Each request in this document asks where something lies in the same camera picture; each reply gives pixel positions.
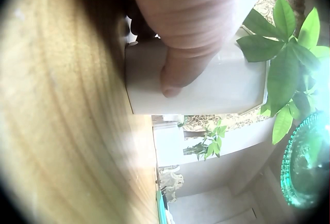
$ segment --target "money tree plant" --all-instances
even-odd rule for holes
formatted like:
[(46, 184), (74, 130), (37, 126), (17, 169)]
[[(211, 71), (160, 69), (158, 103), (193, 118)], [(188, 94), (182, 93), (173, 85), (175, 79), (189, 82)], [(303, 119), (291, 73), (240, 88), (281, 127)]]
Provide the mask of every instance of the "money tree plant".
[(293, 119), (302, 120), (328, 108), (330, 52), (329, 47), (317, 46), (320, 21), (316, 8), (306, 17), (298, 36), (286, 0), (276, 1), (273, 18), (275, 26), (252, 9), (243, 25), (253, 34), (237, 43), (248, 62), (271, 60), (268, 98), (260, 113), (277, 115), (272, 137), (276, 144), (289, 132)]
[(209, 127), (204, 127), (204, 138), (203, 141), (184, 149), (184, 155), (196, 154), (197, 160), (199, 160), (200, 156), (204, 157), (206, 160), (207, 157), (215, 154), (218, 158), (220, 157), (221, 151), (221, 138), (225, 137), (225, 132), (227, 126), (220, 126), (221, 120), (218, 121), (217, 126), (211, 130)]

